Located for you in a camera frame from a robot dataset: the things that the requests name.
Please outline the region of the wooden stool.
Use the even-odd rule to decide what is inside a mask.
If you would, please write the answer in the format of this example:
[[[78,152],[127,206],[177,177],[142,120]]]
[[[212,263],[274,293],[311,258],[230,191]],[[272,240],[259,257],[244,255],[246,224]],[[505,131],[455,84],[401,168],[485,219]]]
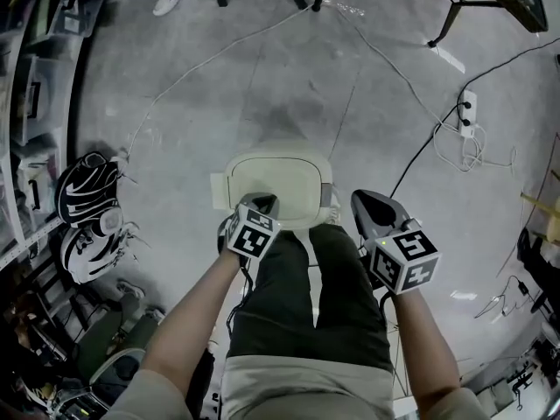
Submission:
[[[535,233],[536,236],[544,241],[560,247],[560,195],[558,195],[552,205],[541,202],[524,192],[520,193],[523,200],[529,202],[546,217],[546,228],[543,234]]]

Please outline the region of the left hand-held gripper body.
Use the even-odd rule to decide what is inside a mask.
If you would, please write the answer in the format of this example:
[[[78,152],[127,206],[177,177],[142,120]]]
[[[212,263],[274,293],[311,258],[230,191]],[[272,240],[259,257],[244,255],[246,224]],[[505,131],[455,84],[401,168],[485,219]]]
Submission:
[[[221,253],[229,249],[240,257],[261,261],[281,231],[278,215],[265,215],[252,207],[252,198],[269,192],[252,192],[241,198],[234,212],[219,226],[217,247]]]

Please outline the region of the person's left forearm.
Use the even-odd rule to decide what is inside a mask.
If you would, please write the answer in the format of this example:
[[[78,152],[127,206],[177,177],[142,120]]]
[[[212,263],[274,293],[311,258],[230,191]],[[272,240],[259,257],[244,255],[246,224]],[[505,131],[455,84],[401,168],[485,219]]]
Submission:
[[[187,394],[239,270],[240,257],[224,248],[159,325],[143,358],[143,369],[162,375],[182,395]]]

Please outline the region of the black and white backpack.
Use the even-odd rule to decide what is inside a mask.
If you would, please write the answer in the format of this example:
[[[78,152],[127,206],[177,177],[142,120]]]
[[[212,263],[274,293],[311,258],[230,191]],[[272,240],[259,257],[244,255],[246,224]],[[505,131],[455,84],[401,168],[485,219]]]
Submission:
[[[123,212],[117,199],[119,166],[99,151],[89,152],[66,168],[55,192],[57,215],[72,228],[90,227],[105,237],[123,226]]]

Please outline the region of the person's beige shirt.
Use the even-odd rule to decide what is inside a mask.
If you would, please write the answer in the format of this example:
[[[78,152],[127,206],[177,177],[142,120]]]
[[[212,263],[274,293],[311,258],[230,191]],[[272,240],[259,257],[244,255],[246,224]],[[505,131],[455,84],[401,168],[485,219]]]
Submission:
[[[389,371],[281,356],[228,358],[220,420],[395,420]],[[166,377],[140,369],[101,420],[193,420]]]

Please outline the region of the person's right forearm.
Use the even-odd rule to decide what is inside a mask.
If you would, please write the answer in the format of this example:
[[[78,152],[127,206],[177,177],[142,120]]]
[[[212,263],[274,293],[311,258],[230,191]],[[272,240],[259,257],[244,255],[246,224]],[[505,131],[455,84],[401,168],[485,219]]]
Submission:
[[[420,417],[460,388],[459,368],[419,290],[393,297],[402,352]]]

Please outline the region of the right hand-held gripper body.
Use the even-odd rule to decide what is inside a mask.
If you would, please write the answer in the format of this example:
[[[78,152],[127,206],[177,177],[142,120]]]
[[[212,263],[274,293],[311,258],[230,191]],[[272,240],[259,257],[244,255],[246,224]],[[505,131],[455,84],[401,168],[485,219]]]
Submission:
[[[398,295],[429,283],[434,277],[442,253],[395,199],[385,196],[395,209],[393,226],[379,226],[368,217],[361,195],[351,196],[354,222],[365,248],[367,270],[389,291]]]

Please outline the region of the white power strip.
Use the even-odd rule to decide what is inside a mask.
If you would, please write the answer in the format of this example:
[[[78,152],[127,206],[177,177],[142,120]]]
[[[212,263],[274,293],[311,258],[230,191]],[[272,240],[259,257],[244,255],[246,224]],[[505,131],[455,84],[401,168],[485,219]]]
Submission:
[[[465,90],[458,105],[458,132],[464,139],[474,139],[477,127],[477,95]]]

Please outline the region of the white shelf unit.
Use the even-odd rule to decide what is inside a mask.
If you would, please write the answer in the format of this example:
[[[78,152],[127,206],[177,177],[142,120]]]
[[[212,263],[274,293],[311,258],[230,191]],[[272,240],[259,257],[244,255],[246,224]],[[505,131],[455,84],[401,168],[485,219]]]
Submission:
[[[74,83],[104,1],[0,0],[0,271],[61,223]]]

